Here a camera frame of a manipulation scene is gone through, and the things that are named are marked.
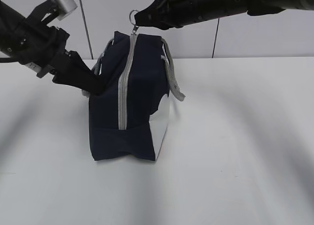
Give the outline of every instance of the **bag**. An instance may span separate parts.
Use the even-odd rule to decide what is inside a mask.
[[[157,160],[168,125],[169,91],[185,98],[167,43],[160,36],[115,32],[93,70],[106,86],[102,95],[89,98],[93,158],[132,154]]]

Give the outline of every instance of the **bag handle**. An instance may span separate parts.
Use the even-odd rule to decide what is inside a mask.
[[[170,53],[168,43],[163,38],[161,38],[161,41],[163,43],[165,53],[167,56],[167,58],[165,56],[161,56],[161,59],[165,61],[165,70],[166,70],[166,75],[169,82],[170,90],[178,101],[184,101],[185,95],[180,91],[178,82],[176,80],[175,66],[173,63],[173,59]]]
[[[99,56],[96,64],[94,65],[94,67],[92,68],[92,71],[94,71],[95,75],[99,75],[102,68],[103,68],[103,64],[102,64],[102,58],[105,56],[106,51],[113,45],[114,42],[114,38],[110,39],[109,42],[106,45],[105,50],[101,53],[101,55]],[[82,90],[82,95],[89,98],[90,97],[90,93],[88,91]]]

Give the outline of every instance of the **white table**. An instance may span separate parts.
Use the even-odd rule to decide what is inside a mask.
[[[94,162],[80,91],[0,65],[0,224],[314,224],[314,58],[175,65],[157,163]]]

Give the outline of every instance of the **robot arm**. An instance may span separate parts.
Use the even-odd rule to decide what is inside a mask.
[[[245,12],[259,16],[285,9],[314,10],[314,0],[155,0],[135,20],[140,27],[167,30]]]
[[[61,28],[50,27],[54,19],[64,19],[77,8],[74,0],[47,0],[25,18],[0,1],[0,51],[9,58],[1,63],[19,62],[42,78],[54,75],[56,84],[81,88],[101,94],[105,87],[85,65],[77,52],[65,49],[69,34]]]

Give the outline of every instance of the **zipper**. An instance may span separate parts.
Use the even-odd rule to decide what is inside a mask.
[[[118,84],[118,121],[119,130],[126,130],[128,126],[128,83],[129,75],[133,65],[134,50],[137,41],[137,34],[130,36],[130,52],[126,67],[120,76]]]

